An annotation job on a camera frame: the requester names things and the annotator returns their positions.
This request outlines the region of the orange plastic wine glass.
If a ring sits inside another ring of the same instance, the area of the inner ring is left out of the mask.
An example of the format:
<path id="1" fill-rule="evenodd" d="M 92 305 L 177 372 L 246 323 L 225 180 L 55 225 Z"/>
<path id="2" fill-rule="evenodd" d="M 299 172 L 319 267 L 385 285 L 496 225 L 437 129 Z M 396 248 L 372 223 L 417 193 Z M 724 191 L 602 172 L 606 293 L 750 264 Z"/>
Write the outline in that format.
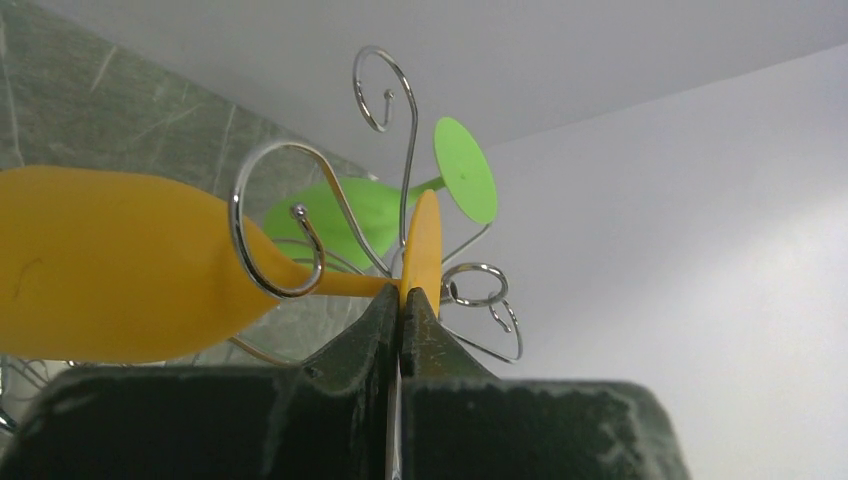
<path id="1" fill-rule="evenodd" d="M 372 297 L 382 277 L 305 267 L 187 184 L 31 165 L 1 174 L 1 349 L 151 363 L 222 342 L 282 300 Z"/>

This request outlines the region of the green plastic wine glass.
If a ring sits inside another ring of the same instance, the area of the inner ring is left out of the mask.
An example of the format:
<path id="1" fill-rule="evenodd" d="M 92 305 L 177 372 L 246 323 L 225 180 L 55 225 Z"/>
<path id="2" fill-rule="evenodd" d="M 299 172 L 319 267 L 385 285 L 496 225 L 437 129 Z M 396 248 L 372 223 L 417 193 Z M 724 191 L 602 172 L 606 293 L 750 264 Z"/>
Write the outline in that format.
<path id="1" fill-rule="evenodd" d="M 472 222 L 485 228 L 498 212 L 496 183 L 487 158 L 475 137 L 462 123 L 442 117 L 435 125 L 433 151 L 439 175 L 409 188 L 407 202 L 413 207 L 426 191 L 446 190 L 459 210 Z M 400 235 L 402 190 L 367 178 L 339 179 L 352 213 L 365 239 L 383 257 Z M 324 180 L 275 203 L 265 214 L 264 233 L 279 242 L 278 248 L 291 258 L 306 258 L 306 248 L 294 240 L 300 230 L 289 207 L 304 204 L 309 218 L 326 248 L 359 269 L 372 266 L 370 258 L 355 240 L 343 211 Z"/>

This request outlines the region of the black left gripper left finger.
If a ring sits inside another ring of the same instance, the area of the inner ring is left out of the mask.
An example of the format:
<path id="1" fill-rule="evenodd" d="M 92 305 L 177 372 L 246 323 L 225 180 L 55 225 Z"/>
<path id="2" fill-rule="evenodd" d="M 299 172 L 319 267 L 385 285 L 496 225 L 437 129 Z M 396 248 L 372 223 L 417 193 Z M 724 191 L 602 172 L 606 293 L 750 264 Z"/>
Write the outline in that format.
<path id="1" fill-rule="evenodd" d="M 382 479 L 399 293 L 286 367 L 83 367 L 56 377 L 5 479 Z"/>

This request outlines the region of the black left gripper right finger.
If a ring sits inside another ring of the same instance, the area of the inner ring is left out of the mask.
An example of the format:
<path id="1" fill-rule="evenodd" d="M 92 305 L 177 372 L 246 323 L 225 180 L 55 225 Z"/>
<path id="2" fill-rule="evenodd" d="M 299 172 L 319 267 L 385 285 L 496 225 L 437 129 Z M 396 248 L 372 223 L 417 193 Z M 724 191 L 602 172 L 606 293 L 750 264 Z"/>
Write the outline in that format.
<path id="1" fill-rule="evenodd" d="M 400 360 L 405 479 L 686 479 L 653 393 L 618 381 L 501 379 L 407 294 Z"/>

